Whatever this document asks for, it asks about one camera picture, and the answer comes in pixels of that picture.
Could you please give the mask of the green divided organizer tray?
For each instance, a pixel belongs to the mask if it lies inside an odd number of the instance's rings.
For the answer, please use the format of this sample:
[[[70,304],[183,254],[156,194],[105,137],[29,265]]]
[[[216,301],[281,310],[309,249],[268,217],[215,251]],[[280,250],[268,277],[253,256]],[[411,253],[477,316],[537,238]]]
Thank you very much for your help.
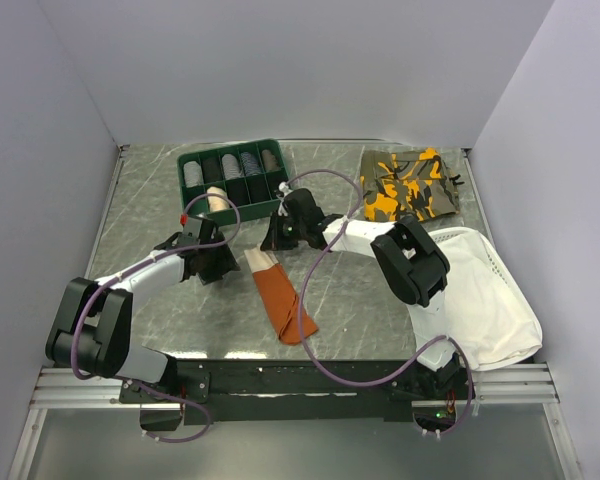
[[[271,150],[279,160],[280,169],[273,172],[264,170],[261,151]],[[258,160],[262,169],[260,175],[246,176],[244,174],[241,161],[241,152],[250,152]],[[187,162],[197,161],[201,165],[201,160],[208,157],[215,157],[221,165],[221,158],[224,154],[231,153],[235,155],[241,165],[242,176],[240,178],[223,180],[214,183],[203,183],[193,188],[187,188],[184,184],[183,165]],[[243,142],[228,146],[214,147],[206,150],[185,153],[177,159],[177,174],[179,180],[179,189],[181,203],[188,209],[191,215],[204,215],[214,220],[220,226],[233,224],[237,219],[242,222],[267,218],[278,208],[280,201],[277,195],[278,187],[281,183],[289,180],[286,162],[282,154],[281,146],[274,139],[263,139],[250,142]],[[228,210],[211,213],[207,200],[207,189],[211,186],[222,188],[228,196],[230,208]]]

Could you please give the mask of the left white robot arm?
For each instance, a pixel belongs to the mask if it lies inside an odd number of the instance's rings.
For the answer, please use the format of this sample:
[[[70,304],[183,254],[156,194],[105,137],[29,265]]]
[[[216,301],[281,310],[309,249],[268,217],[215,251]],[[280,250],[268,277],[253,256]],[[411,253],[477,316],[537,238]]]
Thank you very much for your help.
[[[46,341],[49,360],[82,377],[142,382],[159,402],[181,390],[174,357],[131,341],[134,312],[152,295],[192,277],[206,285],[239,269],[216,222],[184,215],[181,223],[180,231],[126,269],[69,282]]]

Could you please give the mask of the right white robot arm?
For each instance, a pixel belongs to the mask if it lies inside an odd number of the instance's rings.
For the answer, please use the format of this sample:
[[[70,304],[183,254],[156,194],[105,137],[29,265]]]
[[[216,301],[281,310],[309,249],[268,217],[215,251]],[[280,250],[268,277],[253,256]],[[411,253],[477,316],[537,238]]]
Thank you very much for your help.
[[[448,340],[435,341],[448,333],[444,290],[450,263],[429,233],[412,216],[393,222],[353,220],[339,214],[326,215],[306,188],[293,190],[279,185],[280,204],[270,216],[263,251],[286,251],[307,243],[316,250],[362,255],[377,261],[385,281],[407,305],[416,347],[423,365],[418,378],[420,391],[440,398],[453,385],[445,367],[453,357]]]

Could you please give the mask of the orange underwear beige waistband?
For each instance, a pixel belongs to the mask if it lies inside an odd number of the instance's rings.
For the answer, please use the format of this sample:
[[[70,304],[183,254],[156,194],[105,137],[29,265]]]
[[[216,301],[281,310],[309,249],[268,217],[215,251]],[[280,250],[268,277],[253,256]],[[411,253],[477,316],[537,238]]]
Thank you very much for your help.
[[[317,333],[319,328],[305,308],[298,314],[299,294],[275,255],[259,247],[245,250],[244,255],[278,340],[285,345],[300,344],[299,326],[305,337]]]

